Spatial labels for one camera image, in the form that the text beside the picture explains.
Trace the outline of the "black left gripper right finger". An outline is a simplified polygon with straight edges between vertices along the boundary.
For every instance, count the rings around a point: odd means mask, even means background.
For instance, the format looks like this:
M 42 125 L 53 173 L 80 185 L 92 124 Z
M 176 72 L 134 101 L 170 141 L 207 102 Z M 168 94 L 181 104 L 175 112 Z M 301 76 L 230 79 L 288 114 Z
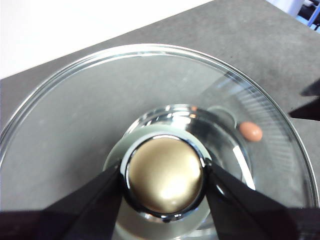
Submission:
M 319 208 L 286 207 L 215 164 L 205 168 L 206 198 L 221 240 L 318 240 Z

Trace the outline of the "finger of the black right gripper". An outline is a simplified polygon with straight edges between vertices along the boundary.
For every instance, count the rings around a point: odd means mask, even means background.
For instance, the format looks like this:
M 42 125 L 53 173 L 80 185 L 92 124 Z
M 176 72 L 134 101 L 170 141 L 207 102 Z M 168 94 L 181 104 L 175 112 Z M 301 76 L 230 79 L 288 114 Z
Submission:
M 309 97 L 309 96 L 319 96 L 320 95 L 320 80 L 313 82 L 311 85 L 304 88 L 301 93 L 301 96 Z
M 320 120 L 320 99 L 305 104 L 289 113 L 289 116 L 296 119 Z

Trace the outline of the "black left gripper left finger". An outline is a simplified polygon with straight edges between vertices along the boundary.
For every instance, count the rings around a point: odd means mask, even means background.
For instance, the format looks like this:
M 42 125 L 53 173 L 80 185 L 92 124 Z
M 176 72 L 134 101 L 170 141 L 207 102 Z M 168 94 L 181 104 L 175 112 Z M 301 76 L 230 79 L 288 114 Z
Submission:
M 2 240 L 110 240 L 123 197 L 119 165 L 40 210 L 0 213 Z

